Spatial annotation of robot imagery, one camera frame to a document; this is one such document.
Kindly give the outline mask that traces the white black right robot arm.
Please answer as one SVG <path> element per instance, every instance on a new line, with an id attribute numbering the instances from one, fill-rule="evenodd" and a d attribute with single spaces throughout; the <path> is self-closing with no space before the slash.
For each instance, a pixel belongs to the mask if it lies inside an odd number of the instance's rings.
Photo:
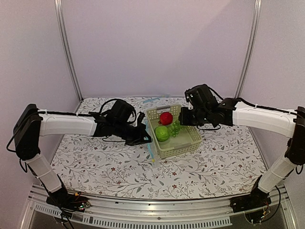
<path id="1" fill-rule="evenodd" d="M 305 163 L 305 109 L 283 110 L 251 104 L 242 98 L 217 101 L 218 94 L 206 84 L 184 93 L 192 108 L 182 107 L 181 125 L 248 126 L 278 133 L 287 137 L 287 150 L 256 181 L 248 195 L 232 198 L 234 212 L 251 210 L 270 204 L 269 193 L 286 179 L 297 166 Z"/>

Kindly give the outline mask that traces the clear blue zip top bag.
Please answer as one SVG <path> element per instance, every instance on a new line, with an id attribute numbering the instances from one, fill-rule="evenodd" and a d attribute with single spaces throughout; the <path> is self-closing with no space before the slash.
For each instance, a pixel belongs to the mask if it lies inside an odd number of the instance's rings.
<path id="1" fill-rule="evenodd" d="M 154 142 L 154 139 L 153 139 L 153 133 L 152 133 L 150 127 L 149 127 L 149 123 L 148 123 L 147 118 L 144 119 L 144 123 L 146 125 L 146 132 L 150 135 L 150 137 L 152 139 L 152 142 L 147 144 L 148 151 L 151 155 L 152 167 L 153 168 L 158 168 L 160 166 L 159 155 L 158 155 L 158 152 L 157 152 L 155 144 L 154 144 L 155 142 Z"/>

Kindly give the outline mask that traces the light green perforated plastic basket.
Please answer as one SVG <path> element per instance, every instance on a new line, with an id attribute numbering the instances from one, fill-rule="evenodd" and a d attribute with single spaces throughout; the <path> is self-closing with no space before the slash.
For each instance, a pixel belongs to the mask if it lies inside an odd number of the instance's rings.
<path id="1" fill-rule="evenodd" d="M 168 111 L 173 115 L 173 122 L 178 123 L 181 107 L 180 104 L 174 104 L 156 107 L 146 111 L 147 123 L 152 137 L 152 145 L 154 146 L 153 150 L 159 158 L 165 159 L 167 157 L 197 150 L 202 142 L 202 137 L 194 126 L 182 126 L 180 127 L 179 132 L 174 136 L 169 137 L 169 139 L 163 142 L 158 141 L 155 129 L 161 126 L 159 123 L 160 115 Z"/>

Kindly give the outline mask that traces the green apple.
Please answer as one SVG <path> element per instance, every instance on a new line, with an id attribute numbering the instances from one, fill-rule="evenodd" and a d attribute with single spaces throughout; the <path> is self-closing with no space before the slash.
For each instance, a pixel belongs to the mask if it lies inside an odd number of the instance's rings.
<path id="1" fill-rule="evenodd" d="M 154 133 L 159 142 L 164 142 L 170 138 L 170 134 L 166 126 L 156 127 Z"/>

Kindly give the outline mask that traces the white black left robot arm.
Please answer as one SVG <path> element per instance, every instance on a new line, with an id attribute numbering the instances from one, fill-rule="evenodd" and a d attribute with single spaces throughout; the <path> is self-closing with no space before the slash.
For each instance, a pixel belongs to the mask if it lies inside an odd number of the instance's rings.
<path id="1" fill-rule="evenodd" d="M 13 136 L 13 150 L 24 172 L 31 171 L 48 194 L 47 203 L 60 210 L 83 212 L 90 206 L 80 192 L 69 194 L 60 177 L 52 170 L 39 149 L 39 138 L 46 135 L 83 135 L 121 138 L 126 145 L 151 143 L 152 138 L 142 123 L 145 115 L 122 99 L 112 99 L 111 109 L 88 114 L 50 112 L 29 104 L 18 119 Z"/>

